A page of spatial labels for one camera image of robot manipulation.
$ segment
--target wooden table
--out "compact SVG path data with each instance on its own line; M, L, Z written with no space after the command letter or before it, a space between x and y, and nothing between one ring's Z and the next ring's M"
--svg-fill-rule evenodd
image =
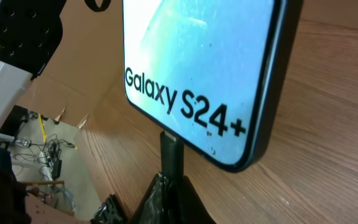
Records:
M160 170L160 132L117 71L76 138L101 200L134 212ZM358 30L302 20L264 158L230 174L185 149L185 175L218 223L358 223Z

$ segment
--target wire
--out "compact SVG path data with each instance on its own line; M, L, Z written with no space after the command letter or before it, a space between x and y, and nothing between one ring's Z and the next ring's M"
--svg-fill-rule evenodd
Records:
M40 145L38 145L38 144L31 144L31 146L37 146L37 147L40 149L40 151L42 152L42 149L41 149Z
M25 127L25 125L26 125L27 123L28 123L28 122L25 122L25 123L23 124L23 126L20 128L20 130L17 132L16 135L18 135L20 132L22 132L23 128Z
M38 172L39 172L41 175L43 175L45 178L47 178L48 180L50 180L50 179L49 179L49 177L48 177L47 175L45 175L45 174L41 173L41 169L42 169L43 167L48 167L48 166L47 166L47 165L45 165L45 166L40 167L40 169L38 170Z
M29 114L31 120L38 119L38 114L36 112L30 112Z
M55 139L57 140L57 134L51 134L49 137L47 137L47 141L48 141L48 139L50 139L52 136L55 136Z
M74 145L73 143L68 142L68 141L66 141L66 140L64 140L64 139L60 139L59 142L60 142L60 143L63 143L63 145L64 145L65 147L71 147L71 148L74 148L74 147L75 147L75 145Z
M15 174L15 176L17 177L18 175L20 175L23 171L24 167L22 167L22 169L20 170L20 172L18 174Z
M24 146L18 146L18 145L16 145L16 147L20 147L20 148L23 148L23 149L28 149L28 150L30 150L30 152L31 152L31 154L26 154L26 153L17 153L17 154L14 154L12 157L15 159L15 160L18 160L18 161L23 161L23 160L25 160L25 161L29 161L29 162L33 162L33 163L35 163L36 161L37 162L39 162L39 163L41 163L41 164L46 164L46 163L44 163L44 162L42 162L40 159L41 158L43 158L43 157L38 157L37 155L35 155L35 153L34 153L34 151L33 150L31 150L31 146L29 146L29 147L24 147ZM18 156L20 156L21 158L23 158L23 160L19 160L19 159L17 159L17 157Z

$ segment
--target torn cardboard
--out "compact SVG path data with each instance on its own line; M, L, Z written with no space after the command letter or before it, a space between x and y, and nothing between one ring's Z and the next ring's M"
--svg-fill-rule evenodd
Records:
M62 42L17 104L79 126L123 74L121 1L98 13L67 0L60 18Z

